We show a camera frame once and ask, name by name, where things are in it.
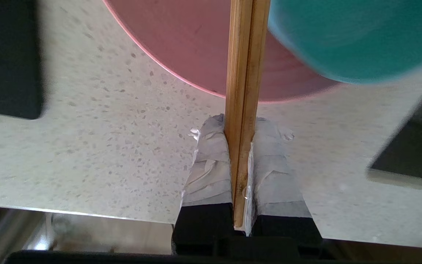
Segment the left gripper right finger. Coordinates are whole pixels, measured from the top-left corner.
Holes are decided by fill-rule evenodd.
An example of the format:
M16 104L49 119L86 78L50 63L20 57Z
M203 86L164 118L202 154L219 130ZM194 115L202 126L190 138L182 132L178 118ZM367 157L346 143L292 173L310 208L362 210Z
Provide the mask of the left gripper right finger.
M302 257L319 257L323 239L289 167L290 140L275 122L256 121L253 136L253 202L251 236L290 238Z

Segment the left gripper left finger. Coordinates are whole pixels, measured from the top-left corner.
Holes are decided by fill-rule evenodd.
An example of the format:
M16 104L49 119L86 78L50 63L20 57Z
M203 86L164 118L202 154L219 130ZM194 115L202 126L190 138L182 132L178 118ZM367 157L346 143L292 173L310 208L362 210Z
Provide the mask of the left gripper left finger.
M224 114L206 119L194 132L197 145L171 236L173 254L213 254L234 234L231 172Z

